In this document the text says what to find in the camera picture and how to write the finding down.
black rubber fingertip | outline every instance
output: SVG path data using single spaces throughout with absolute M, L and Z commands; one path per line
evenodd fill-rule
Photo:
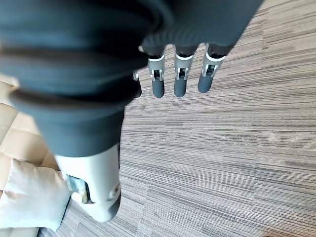
M 136 82 L 138 83 L 138 91 L 137 91 L 137 94 L 135 95 L 135 98 L 138 98 L 142 95 L 142 86 L 140 85 L 139 80 L 137 80 Z
M 153 83 L 153 94 L 157 98 L 161 98 L 164 95 L 164 82 L 160 80 L 152 81 Z
M 212 85 L 213 78 L 211 77 L 203 77 L 202 75 L 199 77 L 197 88 L 199 92 L 206 93 L 210 90 Z
M 187 80 L 183 80 L 183 79 L 175 79 L 174 80 L 174 94 L 176 97 L 183 97 L 186 93 L 187 90 Z

robotic arm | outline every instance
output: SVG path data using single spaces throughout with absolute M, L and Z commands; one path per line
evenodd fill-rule
M 164 95 L 164 48 L 175 45 L 174 93 L 206 44 L 198 90 L 206 93 L 262 0 L 2 0 L 0 71 L 19 79 L 10 99 L 31 114 L 67 181 L 94 219 L 120 204 L 119 144 L 125 106 L 148 65 Z

striped gray carpet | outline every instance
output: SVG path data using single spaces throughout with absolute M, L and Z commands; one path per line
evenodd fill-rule
M 70 202 L 39 237 L 316 236 L 316 1 L 267 0 L 200 94 L 204 46 L 187 94 L 143 95 L 126 109 L 122 202 L 108 224 Z

white pillow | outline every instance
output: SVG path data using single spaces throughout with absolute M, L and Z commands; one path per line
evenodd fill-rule
M 12 159 L 0 198 L 0 228 L 60 226 L 70 193 L 61 172 Z

beige sofa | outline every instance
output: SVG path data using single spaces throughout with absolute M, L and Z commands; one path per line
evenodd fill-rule
M 0 75 L 0 198 L 8 179 L 11 159 L 58 169 L 31 116 L 18 112 L 8 100 L 14 78 Z M 38 228 L 0 230 L 0 237 L 36 237 Z

